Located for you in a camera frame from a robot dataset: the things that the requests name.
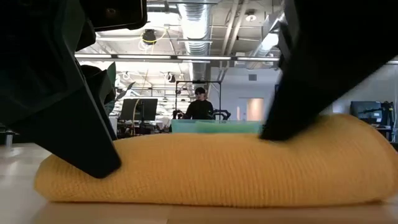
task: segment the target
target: wooden table surface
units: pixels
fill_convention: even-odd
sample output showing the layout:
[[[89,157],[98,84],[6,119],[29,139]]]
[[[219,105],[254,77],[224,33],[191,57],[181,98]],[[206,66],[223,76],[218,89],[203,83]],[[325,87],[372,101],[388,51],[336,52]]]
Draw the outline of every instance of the wooden table surface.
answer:
[[[0,224],[398,223],[398,198],[378,204],[290,209],[49,203],[32,188],[34,174],[48,155],[35,144],[0,147]]]

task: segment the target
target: white wall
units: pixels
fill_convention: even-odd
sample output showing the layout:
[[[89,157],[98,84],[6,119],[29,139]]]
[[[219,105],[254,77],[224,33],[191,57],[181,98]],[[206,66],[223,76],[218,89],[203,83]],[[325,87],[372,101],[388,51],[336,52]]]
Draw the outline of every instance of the white wall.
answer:
[[[218,76],[218,68],[211,68],[212,80]],[[248,74],[257,74],[257,81],[249,81]],[[246,70],[245,68],[230,68],[224,78],[221,91],[221,109],[231,113],[230,120],[237,120],[236,108],[240,98],[263,98],[264,110],[267,114],[275,91],[279,72],[273,69]],[[218,93],[210,90],[208,100],[218,109]]]
[[[211,68],[212,80],[216,80],[219,69]],[[248,74],[257,74],[257,81],[248,81]],[[275,84],[279,80],[279,72],[268,70],[246,70],[230,68],[222,84],[222,109],[231,113],[230,120],[236,120],[236,107],[240,98],[263,98],[264,111],[267,114],[274,96]],[[375,74],[351,90],[323,113],[349,113],[351,101],[394,101],[398,87],[398,65],[386,65]],[[218,94],[210,90],[209,100],[218,109]]]

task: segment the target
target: man in black shirt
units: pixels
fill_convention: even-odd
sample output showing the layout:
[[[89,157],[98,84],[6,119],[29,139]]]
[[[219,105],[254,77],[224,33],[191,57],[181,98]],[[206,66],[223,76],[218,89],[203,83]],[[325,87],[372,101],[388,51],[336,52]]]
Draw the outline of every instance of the man in black shirt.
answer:
[[[198,87],[195,96],[197,100],[189,104],[184,119],[212,119],[213,105],[206,100],[206,90]]]

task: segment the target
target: computer monitor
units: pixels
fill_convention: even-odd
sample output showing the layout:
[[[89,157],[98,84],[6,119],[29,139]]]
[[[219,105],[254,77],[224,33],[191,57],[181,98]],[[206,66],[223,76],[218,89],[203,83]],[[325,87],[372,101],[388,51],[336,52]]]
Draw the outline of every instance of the computer monitor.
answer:
[[[119,119],[132,120],[134,107],[136,106],[136,114],[134,120],[154,121],[156,117],[157,99],[125,99],[123,100],[122,112]]]
[[[368,124],[380,124],[382,121],[382,107],[379,101],[352,101],[349,112]]]

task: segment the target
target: ceiling duct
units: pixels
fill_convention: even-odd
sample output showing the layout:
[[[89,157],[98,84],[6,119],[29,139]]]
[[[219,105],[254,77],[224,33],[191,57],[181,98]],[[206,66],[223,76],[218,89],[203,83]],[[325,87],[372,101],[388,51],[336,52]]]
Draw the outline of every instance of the ceiling duct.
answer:
[[[273,57],[278,57],[280,55],[279,51],[275,51],[275,45],[278,44],[278,30],[279,24],[285,22],[284,11],[277,11],[273,14],[269,14],[266,17],[264,25],[262,26],[262,33],[264,38],[261,43],[253,50],[250,57],[266,57],[272,54]],[[268,63],[267,68],[274,66],[274,63]],[[247,69],[264,68],[263,62],[248,62],[246,64]]]
[[[208,55],[209,42],[200,42],[210,38],[210,12],[211,4],[178,4],[181,15],[181,28],[187,41],[185,48],[189,55]],[[190,75],[192,80],[205,80],[206,64],[191,63]]]
[[[175,13],[178,14],[176,4],[169,4],[164,2],[163,4],[147,3],[148,12],[164,12],[164,13]]]

